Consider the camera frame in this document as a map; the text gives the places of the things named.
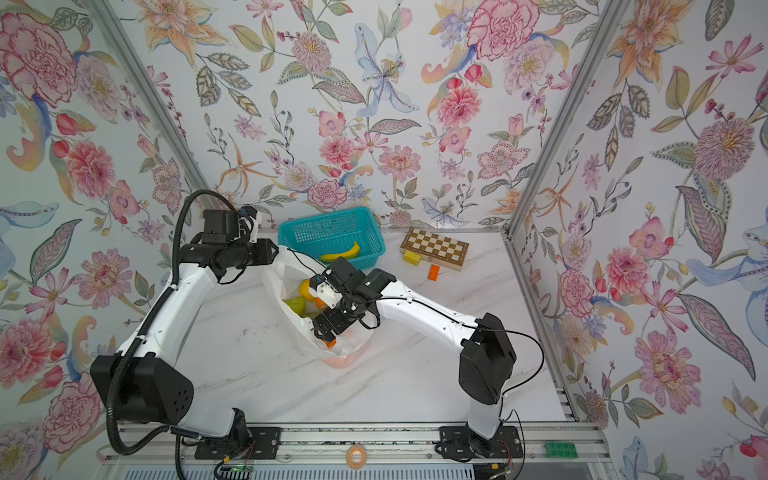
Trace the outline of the white translucent plastic bag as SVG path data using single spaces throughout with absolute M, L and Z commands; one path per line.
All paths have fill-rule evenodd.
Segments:
M 337 343 L 332 349 L 328 349 L 324 341 L 318 339 L 313 332 L 312 320 L 323 310 L 316 300 L 306 301 L 307 308 L 303 317 L 293 313 L 284 303 L 285 299 L 299 297 L 300 283 L 310 279 L 314 271 L 321 270 L 323 267 L 307 255 L 280 246 L 278 256 L 264 271 L 262 280 L 279 324 L 288 330 L 299 350 L 312 360 L 343 369 L 366 352 L 372 331 L 355 323 L 335 339 Z

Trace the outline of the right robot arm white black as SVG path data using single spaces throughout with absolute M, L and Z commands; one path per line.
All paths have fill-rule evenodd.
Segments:
M 502 390 L 511 377 L 517 355 L 501 320 L 486 313 L 478 318 L 451 310 L 396 281 L 376 293 L 366 287 L 333 295 L 313 320 L 313 333 L 331 342 L 355 323 L 375 320 L 405 324 L 440 343 L 456 358 L 458 384 L 470 399 L 466 426 L 457 440 L 443 441 L 446 458 L 490 458 L 501 446 Z

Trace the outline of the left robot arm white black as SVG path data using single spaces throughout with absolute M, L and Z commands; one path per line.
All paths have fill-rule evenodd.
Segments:
M 209 442 L 225 454 L 252 444 L 244 413 L 197 402 L 193 382 L 176 364 L 204 300 L 226 273 L 270 265 L 278 253 L 270 239 L 187 244 L 174 252 L 171 278 L 138 329 L 90 367 L 117 454 L 133 455 L 163 433 Z

